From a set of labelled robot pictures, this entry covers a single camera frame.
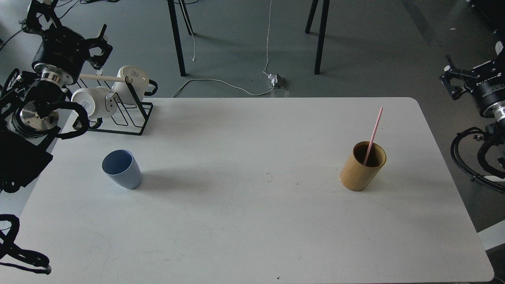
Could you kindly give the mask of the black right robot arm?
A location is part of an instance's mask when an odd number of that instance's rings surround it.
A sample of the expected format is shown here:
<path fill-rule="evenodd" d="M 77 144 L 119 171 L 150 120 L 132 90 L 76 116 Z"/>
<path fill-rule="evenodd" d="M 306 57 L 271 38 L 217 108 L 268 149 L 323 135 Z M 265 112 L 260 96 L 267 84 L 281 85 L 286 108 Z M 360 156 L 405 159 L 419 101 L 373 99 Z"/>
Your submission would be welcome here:
<path fill-rule="evenodd" d="M 457 68 L 453 60 L 446 55 L 447 66 L 440 76 L 440 81 L 453 100 L 468 93 L 473 98 L 478 114 L 482 118 L 493 119 L 494 122 L 485 129 L 471 127 L 456 134 L 450 146 L 450 155 L 453 162 L 462 172 L 470 177 L 472 182 L 483 185 L 493 191 L 504 194 L 504 185 L 487 179 L 468 166 L 459 153 L 460 142 L 470 135 L 482 144 L 477 151 L 477 162 L 480 167 L 491 176 L 504 179 L 504 156 L 497 159 L 502 169 L 489 164 L 486 159 L 492 147 L 504 145 L 504 108 L 505 108 L 505 80 L 504 56 L 501 54 L 494 60 L 482 63 L 471 70 Z"/>

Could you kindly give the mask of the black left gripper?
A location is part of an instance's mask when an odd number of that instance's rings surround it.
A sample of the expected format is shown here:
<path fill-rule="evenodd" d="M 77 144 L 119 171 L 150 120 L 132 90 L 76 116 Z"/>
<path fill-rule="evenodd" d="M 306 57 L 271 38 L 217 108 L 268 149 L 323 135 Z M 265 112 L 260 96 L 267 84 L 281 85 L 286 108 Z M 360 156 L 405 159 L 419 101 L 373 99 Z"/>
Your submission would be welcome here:
<path fill-rule="evenodd" d="M 43 31 L 43 41 L 31 65 L 33 70 L 39 75 L 45 70 L 57 73 L 66 86 L 76 83 L 85 61 L 94 70 L 101 70 L 112 53 L 112 45 L 105 43 L 106 29 L 107 24 L 103 24 L 96 37 L 84 39 L 65 26 L 50 26 Z M 101 52 L 91 55 L 94 48 Z"/>

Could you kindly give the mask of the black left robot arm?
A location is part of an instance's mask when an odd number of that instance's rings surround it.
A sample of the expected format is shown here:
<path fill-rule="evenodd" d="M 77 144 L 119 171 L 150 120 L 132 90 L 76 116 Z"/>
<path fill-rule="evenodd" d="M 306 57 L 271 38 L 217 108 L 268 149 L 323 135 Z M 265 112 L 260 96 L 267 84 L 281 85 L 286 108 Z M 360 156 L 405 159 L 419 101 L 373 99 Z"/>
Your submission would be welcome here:
<path fill-rule="evenodd" d="M 41 45 L 33 72 L 14 69 L 1 88 L 1 191 L 15 193 L 33 182 L 52 161 L 47 149 L 53 140 L 68 140 L 90 129 L 83 106 L 70 102 L 65 87 L 77 83 L 85 62 L 99 70 L 112 52 L 104 37 L 106 24 L 95 38 L 51 24 L 27 25 Z"/>

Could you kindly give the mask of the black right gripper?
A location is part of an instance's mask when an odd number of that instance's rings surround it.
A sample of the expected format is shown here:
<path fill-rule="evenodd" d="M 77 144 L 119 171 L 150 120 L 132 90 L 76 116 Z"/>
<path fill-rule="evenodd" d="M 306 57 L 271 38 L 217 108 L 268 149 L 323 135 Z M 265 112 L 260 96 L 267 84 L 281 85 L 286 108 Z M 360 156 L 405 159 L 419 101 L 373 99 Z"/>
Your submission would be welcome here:
<path fill-rule="evenodd" d="M 447 66 L 440 76 L 444 88 L 453 100 L 470 93 L 479 115 L 483 118 L 502 119 L 504 117 L 505 81 L 504 72 L 496 61 L 487 61 L 471 71 L 458 69 L 446 54 Z M 459 80 L 463 86 L 453 86 L 451 81 Z"/>

